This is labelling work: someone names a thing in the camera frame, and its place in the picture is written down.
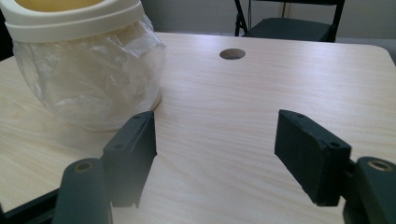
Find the container lid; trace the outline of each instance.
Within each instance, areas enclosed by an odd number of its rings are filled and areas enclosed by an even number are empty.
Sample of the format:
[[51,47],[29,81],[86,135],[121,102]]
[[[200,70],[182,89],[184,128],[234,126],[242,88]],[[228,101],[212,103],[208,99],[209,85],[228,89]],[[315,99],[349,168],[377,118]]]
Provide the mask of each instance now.
[[145,14],[139,0],[103,0],[91,6],[60,11],[32,10],[15,0],[0,0],[0,8],[12,39],[27,43],[99,35],[138,21]]

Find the clear plastic bag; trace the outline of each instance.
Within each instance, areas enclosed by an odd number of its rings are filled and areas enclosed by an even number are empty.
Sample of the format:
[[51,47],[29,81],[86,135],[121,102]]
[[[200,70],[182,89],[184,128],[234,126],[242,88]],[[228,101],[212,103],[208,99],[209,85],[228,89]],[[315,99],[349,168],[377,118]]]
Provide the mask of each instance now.
[[18,66],[52,114],[95,131],[119,129],[160,97],[165,45],[149,19],[56,43],[14,41]]

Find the light wood grain tabletop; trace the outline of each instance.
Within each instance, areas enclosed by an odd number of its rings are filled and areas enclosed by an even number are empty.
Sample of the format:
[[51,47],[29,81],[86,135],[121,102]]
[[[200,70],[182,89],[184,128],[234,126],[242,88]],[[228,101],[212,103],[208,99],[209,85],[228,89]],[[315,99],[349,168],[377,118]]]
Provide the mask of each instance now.
[[[396,68],[381,48],[158,34],[167,46],[155,110],[157,150],[138,208],[114,223],[343,223],[344,201],[316,207],[274,154],[277,113],[307,115],[352,160],[396,163]],[[242,49],[224,60],[225,49]],[[0,203],[8,211],[60,185],[73,161],[100,157],[115,133],[55,118],[14,58],[0,62]]]

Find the yellow contents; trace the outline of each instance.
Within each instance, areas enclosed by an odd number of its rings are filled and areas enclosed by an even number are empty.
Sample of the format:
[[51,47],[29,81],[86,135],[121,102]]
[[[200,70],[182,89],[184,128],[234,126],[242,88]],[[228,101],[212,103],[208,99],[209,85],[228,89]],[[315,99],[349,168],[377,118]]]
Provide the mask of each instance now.
[[103,1],[104,0],[15,0],[21,7],[42,12],[66,11],[90,7]]

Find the table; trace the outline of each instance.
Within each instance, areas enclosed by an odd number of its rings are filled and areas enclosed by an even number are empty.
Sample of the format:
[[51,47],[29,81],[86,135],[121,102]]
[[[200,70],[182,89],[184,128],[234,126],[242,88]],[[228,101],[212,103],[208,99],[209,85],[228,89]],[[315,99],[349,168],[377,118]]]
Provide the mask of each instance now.
[[[352,160],[396,162],[396,67],[374,46],[158,34],[167,45],[155,110],[159,155],[139,208],[115,223],[343,223],[319,208],[274,155],[277,112],[307,115],[353,146]],[[224,60],[224,49],[246,56]],[[99,157],[115,133],[53,117],[14,58],[0,62],[0,202],[60,185],[73,161]]]

